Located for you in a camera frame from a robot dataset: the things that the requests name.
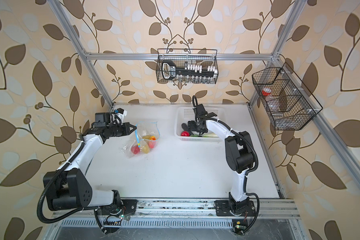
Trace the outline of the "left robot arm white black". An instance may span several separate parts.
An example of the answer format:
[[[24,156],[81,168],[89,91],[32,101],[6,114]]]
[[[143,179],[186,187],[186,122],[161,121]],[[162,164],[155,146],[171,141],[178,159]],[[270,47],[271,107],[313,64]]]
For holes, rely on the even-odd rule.
[[[105,210],[122,219],[127,207],[117,190],[94,190],[86,178],[86,171],[107,139],[134,133],[136,126],[129,122],[117,124],[93,123],[81,137],[74,153],[56,171],[43,178],[44,190],[37,203],[37,217],[44,224],[59,222],[77,212],[94,211],[98,227],[108,230],[100,222],[98,212]]]

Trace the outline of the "red toy apple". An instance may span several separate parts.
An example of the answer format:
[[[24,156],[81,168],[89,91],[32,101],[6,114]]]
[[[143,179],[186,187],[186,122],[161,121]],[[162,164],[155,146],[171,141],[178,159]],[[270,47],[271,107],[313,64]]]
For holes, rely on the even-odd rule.
[[[134,145],[131,147],[131,152],[133,155],[137,155],[141,152],[141,150],[138,145]]]

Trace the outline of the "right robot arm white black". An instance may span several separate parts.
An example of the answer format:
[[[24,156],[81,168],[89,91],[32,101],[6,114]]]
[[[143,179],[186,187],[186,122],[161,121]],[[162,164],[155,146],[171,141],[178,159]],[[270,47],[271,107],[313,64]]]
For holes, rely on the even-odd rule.
[[[198,104],[196,98],[193,98],[193,111],[195,119],[188,122],[189,130],[200,135],[208,131],[213,132],[225,143],[226,162],[235,172],[228,199],[230,214],[236,217],[244,215],[247,219],[249,211],[254,212],[254,218],[250,223],[233,226],[233,232],[243,236],[252,228],[260,213],[259,196],[247,191],[249,173],[259,167],[259,158],[251,136],[246,131],[237,132],[218,119],[217,114],[207,112],[204,105]]]

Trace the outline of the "clear zip top bag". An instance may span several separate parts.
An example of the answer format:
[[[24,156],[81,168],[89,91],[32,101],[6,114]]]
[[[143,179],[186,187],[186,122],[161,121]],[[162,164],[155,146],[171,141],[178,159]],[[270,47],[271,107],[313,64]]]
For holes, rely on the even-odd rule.
[[[145,135],[155,136],[157,139],[156,146],[161,136],[158,128],[158,122],[138,122],[136,127],[137,129],[131,134],[131,139],[127,141],[127,144],[123,147],[123,153],[126,155],[127,158],[132,158],[138,155],[146,155],[142,151],[137,155],[133,155],[131,152],[131,147],[134,145],[138,145],[140,150],[141,150],[141,145],[148,145],[148,140],[144,140],[142,138],[143,136]]]

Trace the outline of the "dark toy eggplant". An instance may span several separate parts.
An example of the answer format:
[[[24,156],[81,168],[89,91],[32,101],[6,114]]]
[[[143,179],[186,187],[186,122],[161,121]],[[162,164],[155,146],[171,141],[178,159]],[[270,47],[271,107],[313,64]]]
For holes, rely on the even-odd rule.
[[[191,131],[191,128],[188,126],[188,124],[182,123],[181,126],[182,126],[183,131],[189,132],[191,134],[191,136],[193,135],[193,132]]]

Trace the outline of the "red toy tomato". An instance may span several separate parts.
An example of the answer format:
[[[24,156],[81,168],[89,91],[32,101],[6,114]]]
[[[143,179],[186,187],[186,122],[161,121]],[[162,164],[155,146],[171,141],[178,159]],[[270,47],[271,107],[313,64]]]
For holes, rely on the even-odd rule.
[[[189,133],[189,132],[187,132],[187,131],[183,131],[182,133],[181,133],[181,136],[182,137],[189,137],[191,134]]]

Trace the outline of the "red yellow toy mango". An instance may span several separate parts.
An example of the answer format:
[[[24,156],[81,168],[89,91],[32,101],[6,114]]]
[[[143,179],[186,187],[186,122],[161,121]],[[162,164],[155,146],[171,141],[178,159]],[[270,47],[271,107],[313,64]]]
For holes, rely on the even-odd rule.
[[[150,149],[153,149],[153,148],[156,146],[156,143],[157,143],[156,141],[157,141],[157,139],[156,139],[155,136],[151,136],[151,137],[149,138],[149,140],[148,140],[148,146],[149,146]]]

